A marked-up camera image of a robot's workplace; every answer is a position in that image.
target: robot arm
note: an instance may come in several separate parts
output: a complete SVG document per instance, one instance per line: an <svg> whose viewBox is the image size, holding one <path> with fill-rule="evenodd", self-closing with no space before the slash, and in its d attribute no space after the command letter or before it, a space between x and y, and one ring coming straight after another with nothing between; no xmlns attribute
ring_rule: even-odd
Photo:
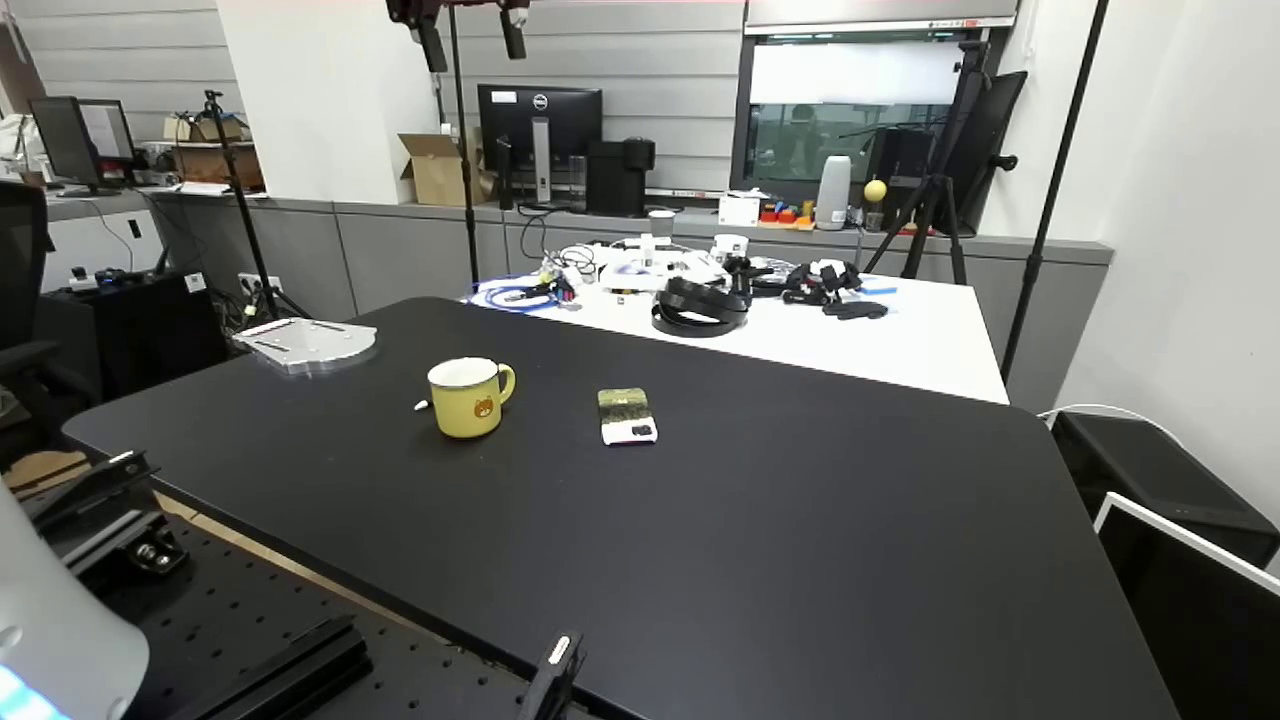
<svg viewBox="0 0 1280 720"><path fill-rule="evenodd" d="M420 38L431 73L449 73L437 15L440 15L440 7L478 7L478 6L501 7L508 57L524 62L530 57L524 53L530 0L389 0L389 15L391 15L391 23L406 23Z"/></svg>

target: wall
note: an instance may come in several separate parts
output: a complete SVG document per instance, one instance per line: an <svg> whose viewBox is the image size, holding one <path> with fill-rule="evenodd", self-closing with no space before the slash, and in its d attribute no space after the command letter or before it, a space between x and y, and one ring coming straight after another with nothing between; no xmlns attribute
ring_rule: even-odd
<svg viewBox="0 0 1280 720"><path fill-rule="evenodd" d="M1006 53L1006 73L1034 73L1006 142L1021 167L996 175L985 238L1035 238L1091 7L1098 0L1024 0L1021 7ZM1131 172L1131 143L1149 130L1152 73L1173 53L1169 38L1181 7L1184 0L1112 0L1053 241L1123 245L1112 228L1118 189Z"/></svg>
<svg viewBox="0 0 1280 720"><path fill-rule="evenodd" d="M459 14L468 125L480 125L478 85L486 79L606 88L606 142L655 142L654 189L722 194L733 157L740 30L745 0L536 0L530 62L512 65L497 14L468 7Z"/></svg>
<svg viewBox="0 0 1280 720"><path fill-rule="evenodd" d="M406 198L401 131L437 130L420 50L381 0L218 0L271 198Z"/></svg>
<svg viewBox="0 0 1280 720"><path fill-rule="evenodd" d="M1280 131L1259 88L1277 23L1280 6L1184 0L1112 207L1121 258L1061 399L1169 425L1280 525Z"/></svg>
<svg viewBox="0 0 1280 720"><path fill-rule="evenodd" d="M157 142L171 113L199 113L203 88L246 107L218 0L9 0L9 14L45 93L124 101L136 142Z"/></svg>

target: chair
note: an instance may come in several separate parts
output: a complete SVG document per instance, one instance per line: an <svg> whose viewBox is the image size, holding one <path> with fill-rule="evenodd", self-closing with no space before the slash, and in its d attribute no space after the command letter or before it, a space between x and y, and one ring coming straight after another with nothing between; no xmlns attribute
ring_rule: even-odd
<svg viewBox="0 0 1280 720"><path fill-rule="evenodd" d="M1118 492L1098 533L1181 716L1280 716L1280 580Z"/></svg>
<svg viewBox="0 0 1280 720"><path fill-rule="evenodd" d="M96 390L56 364L62 347L35 342L47 205L40 189L0 185L0 386L19 399L0 415L0 460L56 445L56 427L96 406Z"/></svg>

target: tripod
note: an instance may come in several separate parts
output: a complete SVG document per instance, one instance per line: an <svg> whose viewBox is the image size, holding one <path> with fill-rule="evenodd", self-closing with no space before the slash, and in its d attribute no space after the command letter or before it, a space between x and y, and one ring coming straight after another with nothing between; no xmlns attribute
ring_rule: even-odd
<svg viewBox="0 0 1280 720"><path fill-rule="evenodd" d="M950 213L950 228L946 238L953 241L953 279L968 286L968 266L966 266L966 245L961 245L961 213L957 213L957 181L953 181L953 157L961 143L961 131L976 107L976 101L985 98L988 85L988 43L961 43L966 62L957 65L961 85L957 85L957 101L950 113L950 125L941 131L941 142L931 143L929 157L929 172L921 181L921 189L911 194L911 200L904 205L904 213L898 216L898 226L886 233L877 258L868 262L868 273L877 273L877 266L886 262L887 245L908 228L908 221L918 216L918 233L911 233L911 250L904 262L904 276L921 276L921 262L923 262L923 245L929 245L929 226L937 213Z"/></svg>

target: white table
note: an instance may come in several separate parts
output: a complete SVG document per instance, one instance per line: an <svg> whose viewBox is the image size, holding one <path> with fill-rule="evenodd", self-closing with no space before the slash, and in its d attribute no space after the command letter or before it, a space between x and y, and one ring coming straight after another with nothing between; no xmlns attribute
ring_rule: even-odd
<svg viewBox="0 0 1280 720"><path fill-rule="evenodd" d="M543 309L539 319L584 323L730 358L758 358L838 378L863 378L946 398L1008 406L985 312L973 287L868 276L887 305L886 319L833 319L809 305L758 300L748 319L724 335L670 335L654 330L654 300L581 287L581 309Z"/></svg>

